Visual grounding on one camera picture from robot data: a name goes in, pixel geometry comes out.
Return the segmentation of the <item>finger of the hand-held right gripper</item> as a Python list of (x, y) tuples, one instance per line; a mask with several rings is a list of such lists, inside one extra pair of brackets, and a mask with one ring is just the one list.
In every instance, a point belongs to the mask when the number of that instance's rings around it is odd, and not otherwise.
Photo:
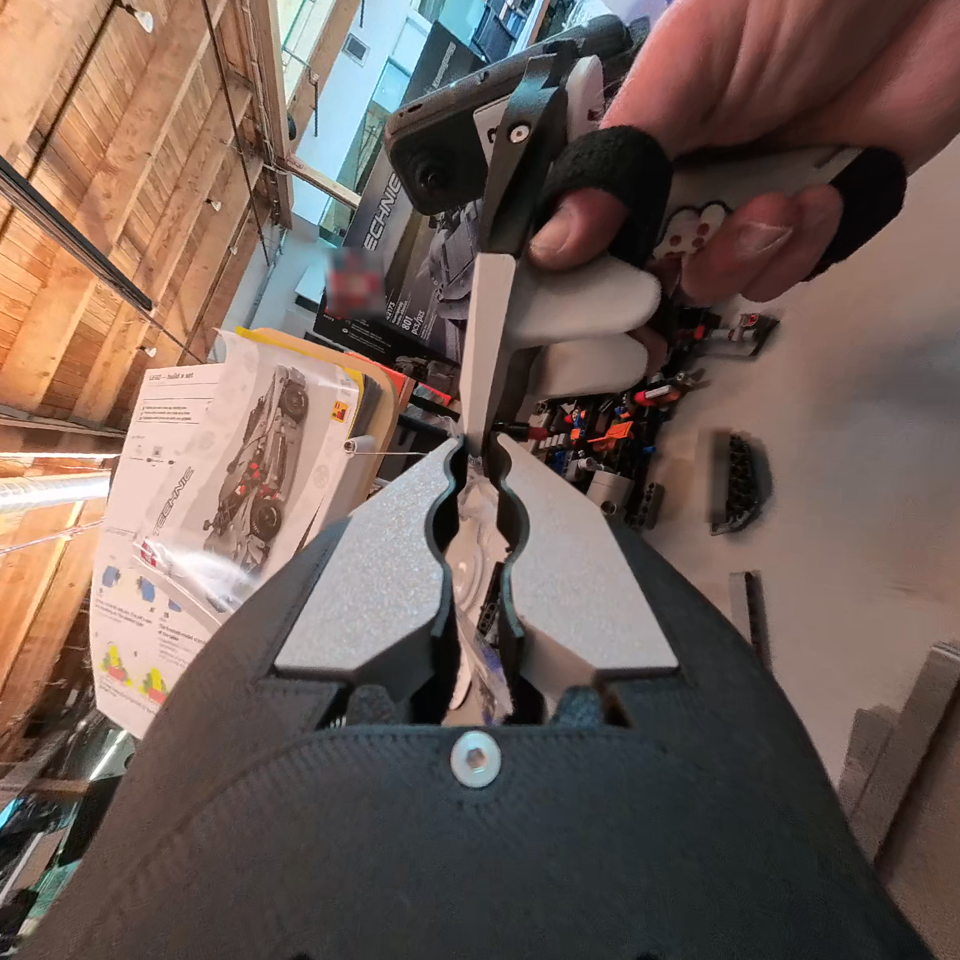
[(497, 402), (493, 390), (517, 259), (480, 252), (474, 261), (462, 354), (460, 425), (471, 458), (480, 458)]

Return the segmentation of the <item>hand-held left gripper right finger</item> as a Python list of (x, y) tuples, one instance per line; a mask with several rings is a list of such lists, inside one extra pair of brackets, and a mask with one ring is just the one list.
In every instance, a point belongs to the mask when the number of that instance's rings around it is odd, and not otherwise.
[(510, 668), (546, 700), (674, 674), (678, 657), (602, 510), (502, 433), (495, 479)]

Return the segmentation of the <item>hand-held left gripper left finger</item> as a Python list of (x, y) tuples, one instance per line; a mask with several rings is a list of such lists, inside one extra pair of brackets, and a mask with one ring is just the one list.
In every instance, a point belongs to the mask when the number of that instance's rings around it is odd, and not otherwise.
[(461, 438), (449, 438), (345, 522), (273, 662), (279, 676), (450, 702), (461, 652), (447, 549), (459, 531)]

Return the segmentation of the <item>clear bag of grey parts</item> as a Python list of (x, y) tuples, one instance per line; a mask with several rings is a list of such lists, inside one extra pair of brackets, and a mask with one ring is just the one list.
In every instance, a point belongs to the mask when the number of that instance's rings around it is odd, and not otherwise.
[(502, 574), (509, 558), (498, 528), (499, 494), (479, 458), (468, 457), (457, 496), (459, 528), (445, 551), (452, 575), (461, 660), (448, 719), (496, 726), (514, 711), (502, 664), (498, 618)]

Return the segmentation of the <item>dark lego box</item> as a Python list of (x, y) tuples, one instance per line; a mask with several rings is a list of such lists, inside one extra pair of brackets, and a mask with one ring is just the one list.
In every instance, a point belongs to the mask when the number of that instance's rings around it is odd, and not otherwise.
[(384, 271), (385, 313), (334, 318), (320, 295), (309, 337), (392, 367), (425, 364), (444, 373), (460, 367), (470, 312), (479, 201), (422, 215), (413, 209), (383, 146), (390, 114), (484, 65), (446, 26), (430, 30), (410, 18), (401, 29), (342, 162), (338, 177), (359, 197), (348, 222), (326, 213), (324, 239), (371, 251)]

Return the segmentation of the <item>partly built lego car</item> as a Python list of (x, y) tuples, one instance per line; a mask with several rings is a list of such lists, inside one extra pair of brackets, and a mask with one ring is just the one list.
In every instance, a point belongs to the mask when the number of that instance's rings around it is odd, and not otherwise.
[(720, 321), (707, 308), (678, 307), (660, 371), (619, 393), (537, 402), (510, 435), (607, 517), (652, 530), (666, 496), (649, 476), (658, 436), (679, 402), (702, 386), (697, 363)]

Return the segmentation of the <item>black lego plate with holes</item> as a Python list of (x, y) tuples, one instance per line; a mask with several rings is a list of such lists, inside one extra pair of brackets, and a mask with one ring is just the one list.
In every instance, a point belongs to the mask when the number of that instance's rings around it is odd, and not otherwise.
[(759, 571), (737, 571), (728, 576), (730, 619), (767, 671), (772, 671), (768, 621)]

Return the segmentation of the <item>black grey lego plate assembly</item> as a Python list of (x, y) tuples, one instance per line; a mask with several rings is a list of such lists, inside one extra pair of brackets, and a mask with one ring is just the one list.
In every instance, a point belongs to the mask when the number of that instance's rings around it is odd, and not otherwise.
[(762, 514), (773, 493), (765, 445), (729, 429), (711, 434), (706, 521), (714, 536), (737, 534)]

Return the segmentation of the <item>grey red lego subassembly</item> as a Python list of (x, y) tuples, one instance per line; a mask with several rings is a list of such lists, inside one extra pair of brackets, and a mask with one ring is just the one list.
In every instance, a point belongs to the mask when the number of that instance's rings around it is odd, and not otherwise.
[(763, 313), (742, 313), (737, 318), (722, 321), (710, 332), (708, 351), (732, 358), (752, 359), (764, 348), (781, 325), (775, 316)]

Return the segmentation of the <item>long grey lego beam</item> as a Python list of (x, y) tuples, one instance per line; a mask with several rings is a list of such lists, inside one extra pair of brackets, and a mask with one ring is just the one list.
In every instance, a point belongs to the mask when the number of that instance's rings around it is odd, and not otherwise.
[(900, 710), (854, 714), (837, 787), (846, 822), (903, 910), (958, 901), (959, 653), (935, 643)]

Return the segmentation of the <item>person's right hand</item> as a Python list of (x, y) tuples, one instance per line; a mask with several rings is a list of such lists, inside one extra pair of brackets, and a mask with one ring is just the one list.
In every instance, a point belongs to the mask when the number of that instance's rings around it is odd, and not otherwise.
[[(602, 125), (650, 135), (674, 160), (762, 143), (883, 148), (916, 172), (958, 135), (957, 1), (673, 3)], [(696, 306), (765, 303), (804, 282), (843, 211), (829, 186), (767, 193), (686, 260)]]

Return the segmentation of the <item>white wooden book stand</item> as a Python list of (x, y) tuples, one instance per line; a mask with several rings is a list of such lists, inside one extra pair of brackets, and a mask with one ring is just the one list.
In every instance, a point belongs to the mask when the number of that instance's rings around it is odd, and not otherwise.
[(376, 402), (369, 408), (367, 432), (374, 438), (374, 453), (366, 457), (365, 482), (373, 486), (379, 468), (387, 452), (401, 414), (401, 393), (395, 378), (386, 367), (353, 351), (343, 352), (310, 339), (298, 339), (291, 334), (272, 328), (254, 330), (237, 327), (238, 336), (260, 344), (277, 347), (288, 352), (303, 354), (363, 375), (379, 388)]

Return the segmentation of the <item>white instruction booklet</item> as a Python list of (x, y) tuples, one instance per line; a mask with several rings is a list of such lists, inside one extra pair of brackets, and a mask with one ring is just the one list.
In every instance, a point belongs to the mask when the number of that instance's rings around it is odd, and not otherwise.
[(224, 620), (319, 532), (379, 388), (339, 361), (221, 336), (213, 397), (137, 532), (175, 602)]

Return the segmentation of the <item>silver air duct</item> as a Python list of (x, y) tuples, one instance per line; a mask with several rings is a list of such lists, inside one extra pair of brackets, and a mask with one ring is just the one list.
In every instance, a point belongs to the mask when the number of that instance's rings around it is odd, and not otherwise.
[(1, 515), (105, 499), (110, 495), (111, 484), (112, 474), (108, 470), (78, 475), (3, 478)]

